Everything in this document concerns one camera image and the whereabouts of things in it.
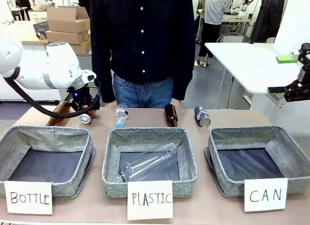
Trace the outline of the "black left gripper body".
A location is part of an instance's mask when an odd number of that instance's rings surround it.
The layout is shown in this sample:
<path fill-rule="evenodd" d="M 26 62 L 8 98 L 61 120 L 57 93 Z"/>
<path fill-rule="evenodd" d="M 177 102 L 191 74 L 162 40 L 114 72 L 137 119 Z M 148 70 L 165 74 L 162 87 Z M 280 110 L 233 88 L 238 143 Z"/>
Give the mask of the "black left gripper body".
<path fill-rule="evenodd" d="M 93 97 L 91 95 L 91 88 L 97 89 L 97 94 Z M 65 98 L 65 101 L 70 104 L 71 107 L 79 107 L 85 109 L 87 107 L 93 107 L 100 105 L 100 89 L 97 86 L 84 86 L 78 90 L 75 90 L 73 87 L 70 87 L 68 90 L 68 96 Z"/>

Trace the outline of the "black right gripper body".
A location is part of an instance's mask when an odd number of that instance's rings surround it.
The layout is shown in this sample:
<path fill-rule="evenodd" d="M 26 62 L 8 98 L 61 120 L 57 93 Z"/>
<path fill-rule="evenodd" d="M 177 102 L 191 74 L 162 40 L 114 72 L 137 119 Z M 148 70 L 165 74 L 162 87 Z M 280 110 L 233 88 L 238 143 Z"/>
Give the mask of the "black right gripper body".
<path fill-rule="evenodd" d="M 297 79 L 284 87 L 286 102 L 306 101 L 310 99 L 310 63 L 303 64 Z"/>

